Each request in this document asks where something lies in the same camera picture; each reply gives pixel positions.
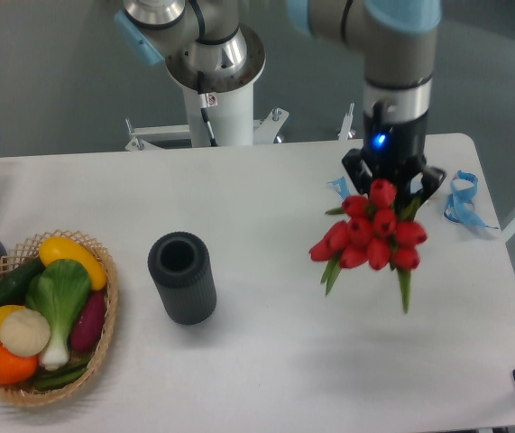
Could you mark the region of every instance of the woven basket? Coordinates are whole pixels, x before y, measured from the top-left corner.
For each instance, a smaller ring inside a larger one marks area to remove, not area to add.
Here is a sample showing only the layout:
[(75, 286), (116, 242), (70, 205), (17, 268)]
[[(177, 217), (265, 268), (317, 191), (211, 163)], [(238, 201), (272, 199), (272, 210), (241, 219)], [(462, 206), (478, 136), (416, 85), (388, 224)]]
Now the woven basket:
[[(42, 406), (53, 403), (69, 397), (82, 387), (87, 380), (93, 376), (99, 366), (105, 359), (106, 351), (111, 343), (113, 329), (115, 327), (115, 317), (117, 304), (119, 299), (118, 279), (115, 263), (109, 255), (106, 248), (96, 239), (92, 239), (80, 232), (69, 232), (57, 230), (54, 233), (45, 233), (44, 235), (36, 235), (33, 238), (27, 238), (22, 244), (18, 244), (13, 250), (9, 251), (0, 262), (0, 279), (3, 275), (12, 269), (18, 267), (19, 264), (25, 263), (38, 255), (39, 246), (42, 241), (50, 236), (65, 236), (87, 248), (105, 268), (108, 282), (106, 285), (106, 314), (105, 325), (101, 338), (94, 349), (92, 357), (87, 365), (87, 371), (73, 383), (59, 390), (38, 392), (28, 382), (19, 383), (14, 386), (0, 386), (0, 401), (10, 403), (17, 407), (33, 407)], [(87, 354), (70, 353), (71, 361), (86, 357)]]

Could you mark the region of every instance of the black cylindrical cup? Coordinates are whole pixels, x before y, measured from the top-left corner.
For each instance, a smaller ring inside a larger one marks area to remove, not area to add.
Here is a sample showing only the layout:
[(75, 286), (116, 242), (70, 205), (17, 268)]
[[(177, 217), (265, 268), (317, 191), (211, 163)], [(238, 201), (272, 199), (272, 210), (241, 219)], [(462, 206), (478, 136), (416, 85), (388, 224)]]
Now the black cylindrical cup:
[(149, 273), (167, 314), (181, 325), (202, 322), (217, 302), (209, 251), (197, 236), (175, 232), (149, 251)]

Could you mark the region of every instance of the blue ribbon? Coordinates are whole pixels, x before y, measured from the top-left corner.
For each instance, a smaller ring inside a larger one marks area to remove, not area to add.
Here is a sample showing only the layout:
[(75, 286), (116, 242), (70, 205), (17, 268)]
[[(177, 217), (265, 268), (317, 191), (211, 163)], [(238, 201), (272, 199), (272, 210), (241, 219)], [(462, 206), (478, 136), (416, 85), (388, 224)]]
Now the blue ribbon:
[[(467, 180), (472, 183), (472, 186), (466, 189), (457, 189), (455, 187), (455, 180)], [(447, 197), (446, 210), (444, 211), (444, 217), (450, 221), (465, 226), (478, 226), (486, 228), (499, 228), (494, 226), (488, 226), (481, 218), (475, 213), (474, 197), (477, 194), (477, 182), (478, 179), (472, 173), (465, 173), (458, 171), (452, 178), (450, 183), (450, 189), (452, 193)]]
[(328, 182), (333, 185), (333, 188), (337, 191), (337, 194), (341, 196), (342, 200), (345, 200), (349, 196), (351, 196), (351, 192), (349, 192), (349, 187), (347, 186), (347, 180), (345, 180), (345, 176), (342, 176), (339, 179), (332, 180)]

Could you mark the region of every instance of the bok choy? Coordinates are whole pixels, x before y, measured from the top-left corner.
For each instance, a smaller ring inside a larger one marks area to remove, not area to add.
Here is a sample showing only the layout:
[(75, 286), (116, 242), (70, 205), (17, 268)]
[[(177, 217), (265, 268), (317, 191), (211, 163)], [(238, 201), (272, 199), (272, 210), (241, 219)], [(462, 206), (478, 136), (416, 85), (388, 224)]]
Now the bok choy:
[(58, 260), (32, 281), (26, 305), (41, 313), (51, 327), (49, 343), (39, 354), (39, 364), (46, 370), (57, 370), (69, 360), (67, 340), (78, 315), (87, 303), (91, 280), (82, 264)]

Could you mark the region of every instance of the tulip bouquet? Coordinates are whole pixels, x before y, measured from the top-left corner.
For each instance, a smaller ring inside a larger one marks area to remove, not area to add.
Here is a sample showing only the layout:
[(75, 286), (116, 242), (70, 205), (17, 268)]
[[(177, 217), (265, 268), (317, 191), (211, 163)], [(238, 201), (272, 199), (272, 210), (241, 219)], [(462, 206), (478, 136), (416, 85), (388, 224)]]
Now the tulip bouquet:
[(369, 197), (349, 196), (342, 206), (326, 212), (347, 214), (349, 221), (339, 221), (315, 244), (309, 254), (314, 262), (327, 262), (321, 283), (326, 295), (331, 291), (342, 269), (351, 269), (366, 262), (376, 271), (389, 264), (398, 273), (403, 311), (409, 310), (411, 271), (419, 266), (417, 245), (428, 235), (414, 218), (421, 206), (414, 198), (407, 207), (396, 212), (397, 190), (385, 179), (374, 180)]

